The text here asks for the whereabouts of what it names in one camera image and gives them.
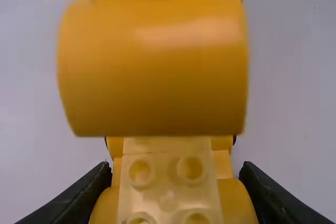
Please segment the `yellow lego brick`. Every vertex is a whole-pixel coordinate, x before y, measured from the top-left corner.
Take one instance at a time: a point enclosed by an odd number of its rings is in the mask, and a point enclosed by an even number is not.
[[[215,151],[214,158],[217,179],[233,178],[234,174],[229,151]]]
[[[124,147],[123,137],[107,137],[106,144],[112,159],[122,157]]]
[[[213,151],[228,150],[231,152],[233,136],[214,136],[211,137],[211,147]]]

